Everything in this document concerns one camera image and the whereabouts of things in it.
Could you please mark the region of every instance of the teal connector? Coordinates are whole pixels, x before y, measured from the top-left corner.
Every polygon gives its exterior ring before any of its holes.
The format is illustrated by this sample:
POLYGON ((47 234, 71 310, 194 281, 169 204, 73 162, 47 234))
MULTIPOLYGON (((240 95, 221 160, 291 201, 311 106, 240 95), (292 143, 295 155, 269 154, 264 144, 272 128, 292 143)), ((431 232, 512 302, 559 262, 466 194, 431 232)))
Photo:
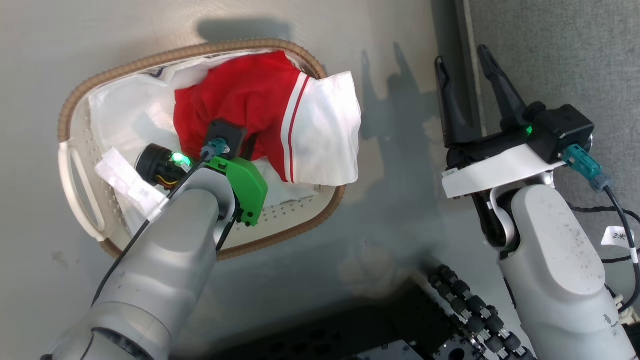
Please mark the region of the teal connector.
POLYGON ((562 160, 570 168, 579 172, 587 180, 591 181, 597 175, 602 174, 602 167, 580 145, 569 146, 563 154, 562 160))
POLYGON ((562 160, 570 168, 584 176, 595 192, 602 192, 605 186, 613 183, 613 180, 609 176, 603 174, 602 166, 579 145, 574 144, 569 146, 564 151, 562 160))
POLYGON ((200 157, 204 158, 205 162, 209 162, 214 156, 220 156, 224 154, 225 151, 227 151, 227 141, 223 138, 216 138, 202 147, 200 157))

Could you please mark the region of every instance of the beige basket rim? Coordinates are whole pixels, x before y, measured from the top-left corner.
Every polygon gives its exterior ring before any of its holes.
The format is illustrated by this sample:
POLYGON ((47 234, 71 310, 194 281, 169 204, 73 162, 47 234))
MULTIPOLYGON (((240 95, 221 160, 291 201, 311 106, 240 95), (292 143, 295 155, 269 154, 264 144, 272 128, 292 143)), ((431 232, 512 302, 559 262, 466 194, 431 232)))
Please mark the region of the beige basket rim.
MULTIPOLYGON (((128 63, 127 65, 119 66, 115 69, 105 71, 102 74, 98 74, 90 79, 87 79, 81 83, 69 96, 67 101, 62 107, 60 113, 60 119, 58 121, 58 141, 63 143, 71 137, 71 121, 74 110, 79 104, 80 100, 92 89, 101 86, 109 81, 121 78, 122 76, 130 75, 135 72, 139 72, 145 69, 162 66, 174 61, 185 60, 188 58, 194 58, 197 56, 211 55, 214 53, 224 53, 227 51, 236 50, 250 50, 250 49, 281 49, 288 51, 299 56, 307 65, 312 69, 316 78, 326 78, 326 72, 322 68, 320 61, 318 61, 313 55, 299 45, 286 40, 280 40, 275 38, 262 38, 251 40, 238 40, 231 42, 223 42, 218 44, 200 44, 183 47, 181 49, 167 51, 157 55, 149 56, 128 63)), ((344 190, 346 186, 338 186, 335 188, 333 197, 327 204, 327 206, 314 218, 306 221, 302 224, 298 224, 290 229, 281 231, 277 234, 267 236, 258 240, 254 240, 250 243, 232 247, 230 249, 223 249, 218 253, 218 259, 230 259, 236 256, 247 254, 265 247, 281 243, 285 240, 291 239, 295 236, 303 234, 327 220, 333 212, 336 210, 342 197, 344 196, 344 190)), ((109 238, 100 242, 100 247, 110 256, 117 258, 122 252, 109 238)))

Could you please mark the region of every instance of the black connector housing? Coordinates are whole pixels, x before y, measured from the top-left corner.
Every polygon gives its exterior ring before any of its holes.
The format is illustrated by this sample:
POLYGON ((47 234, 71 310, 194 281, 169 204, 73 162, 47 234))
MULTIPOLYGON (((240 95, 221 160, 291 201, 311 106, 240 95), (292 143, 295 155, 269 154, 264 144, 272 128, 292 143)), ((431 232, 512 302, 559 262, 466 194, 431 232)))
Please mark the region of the black connector housing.
POLYGON ((531 121, 527 145, 548 164, 560 161, 570 145, 584 148, 594 128, 589 119, 569 104, 546 110, 544 104, 534 102, 527 108, 525 118, 531 121))
POLYGON ((136 161, 136 171, 142 180, 151 185, 158 185, 158 176, 174 182, 181 180, 187 173, 171 161, 173 153, 166 147, 151 143, 140 154, 136 161))
POLYGON ((221 154, 220 157, 232 160, 240 155, 246 134, 247 129, 245 127, 233 125, 225 121, 225 119, 216 119, 211 122, 202 145, 205 146, 217 138, 225 139, 230 151, 221 154))

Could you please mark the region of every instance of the yellow wire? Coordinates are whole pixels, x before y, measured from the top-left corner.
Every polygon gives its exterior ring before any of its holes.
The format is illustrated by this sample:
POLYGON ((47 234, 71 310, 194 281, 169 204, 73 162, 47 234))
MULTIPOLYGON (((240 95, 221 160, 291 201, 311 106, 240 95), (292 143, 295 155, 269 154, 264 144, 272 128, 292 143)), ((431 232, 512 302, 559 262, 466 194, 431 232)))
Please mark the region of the yellow wire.
POLYGON ((167 185, 169 185, 169 186, 171 186, 171 185, 175 185, 175 184, 177 184, 177 183, 178 183, 178 181, 174 181, 174 182, 170 183, 170 182, 168 182, 167 180, 165 180, 165 179, 164 179, 162 176, 160 176, 160 175, 157 175, 157 177, 158 177, 158 179, 162 180, 165 184, 167 184, 167 185))

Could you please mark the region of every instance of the cable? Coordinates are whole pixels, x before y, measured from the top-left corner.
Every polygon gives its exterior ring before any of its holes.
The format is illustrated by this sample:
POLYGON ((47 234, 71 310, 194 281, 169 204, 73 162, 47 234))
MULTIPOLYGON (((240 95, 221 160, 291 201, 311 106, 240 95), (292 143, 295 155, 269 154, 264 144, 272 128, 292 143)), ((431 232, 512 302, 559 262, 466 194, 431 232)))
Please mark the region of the cable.
MULTIPOLYGON (((572 203, 567 202, 567 205, 569 205, 569 208, 573 211, 577 211, 579 213, 586 213, 586 214, 593 214, 593 213, 603 213, 605 211, 617 211, 615 207, 613 206, 596 206, 594 208, 579 208, 577 206, 574 206, 572 203)), ((638 224, 640 224, 640 216, 638 216, 638 214, 634 213, 631 210, 627 210, 627 209, 622 209, 622 211, 629 215, 630 217, 634 218, 638 224)), ((623 261, 628 261, 631 260, 631 255, 629 256, 624 256, 622 258, 613 258, 613 259, 603 259, 602 263, 603 264, 615 264, 615 263, 621 263, 623 261)))
MULTIPOLYGON (((194 167, 192 167, 191 170, 189 170, 189 172, 180 180, 178 185, 176 185, 173 189, 171 189, 171 192, 169 193, 169 195, 166 196, 167 199, 171 200, 171 198, 175 195, 175 193, 178 190, 180 190, 180 188, 187 181, 187 179, 189 179, 191 175, 193 175, 193 173, 195 173, 196 170, 198 170, 202 166, 202 164, 204 164, 204 159, 208 155, 209 155, 208 152, 204 153, 204 155, 202 156, 202 159, 194 167)), ((113 271, 116 270, 118 265, 122 262, 122 259, 127 255, 129 250, 131 250, 131 247, 133 247, 136 241, 138 241, 138 238, 140 237, 140 235, 142 235, 142 233, 145 232, 145 229, 147 228, 147 226, 149 226, 149 220, 145 220, 142 226, 138 229, 138 232, 133 236, 133 238, 131 238, 131 241, 129 242, 127 247, 124 248, 124 250, 120 253, 116 261, 113 262, 113 265, 111 265, 111 268, 109 268, 109 271, 107 271, 107 274, 102 278, 102 281, 100 282, 100 286, 98 286, 98 290, 95 292, 95 296, 93 297, 91 306, 93 306, 95 302, 98 300, 98 298, 100 297, 100 294, 102 293, 102 289, 104 289, 104 286, 107 284, 107 281, 111 277, 111 274, 113 274, 113 271)))
POLYGON ((607 289, 607 291, 609 292, 609 294, 611 295, 611 297, 615 299, 617 295, 616 295, 616 293, 615 293, 615 292, 613 292, 613 290, 611 290, 611 288, 609 287, 609 285, 604 284, 604 287, 605 287, 605 289, 607 289))
POLYGON ((171 191, 171 189, 173 189, 172 185, 167 185, 162 180, 158 180, 158 185, 162 186, 165 190, 171 191))
POLYGON ((233 229, 234 225, 236 224, 236 219, 237 217, 232 217, 231 221, 227 224, 227 226, 225 226, 225 229, 222 231, 222 235, 220 236, 220 240, 216 245, 216 252, 222 250, 222 246, 224 246, 225 241, 227 240, 227 236, 229 236, 231 229, 233 229))
POLYGON ((242 159, 251 161, 251 157, 253 156, 253 148, 255 148, 256 139, 258 139, 258 134, 257 133, 249 136, 249 139, 247 139, 245 141, 244 149, 242 150, 242 153, 240 154, 240 157, 242 159))
POLYGON ((618 199, 616 198, 615 194, 613 194, 613 190, 611 190, 609 186, 605 186, 603 190, 605 193, 607 193, 607 195, 611 199, 611 203, 613 204, 613 207, 616 208, 616 211, 618 212, 618 216, 620 216, 620 220, 622 221, 622 226, 625 228, 625 233, 627 234, 629 249, 632 252, 631 257, 633 258, 633 262, 634 262, 634 275, 636 278, 636 285, 634 288, 634 292, 629 298, 629 300, 627 301, 627 303, 622 305, 620 310, 618 310, 618 313, 622 313, 624 310, 627 310, 628 308, 630 308, 636 302, 638 296, 640 296, 640 265, 638 264, 637 256, 634 256, 637 254, 636 243, 631 233, 631 227, 629 226, 629 221, 627 221, 625 212, 623 211, 622 206, 620 206, 620 203, 618 202, 618 199))
POLYGON ((162 176, 160 176, 160 175, 156 175, 156 176, 157 176, 157 178, 158 178, 158 179, 162 180, 162 182, 163 182, 163 183, 165 183, 165 184, 167 184, 167 185, 169 185, 169 186, 175 185, 175 184, 177 184, 178 182, 180 182, 179 180, 176 180, 176 181, 174 181, 174 182, 169 182, 169 181, 165 180, 165 179, 164 179, 162 176))

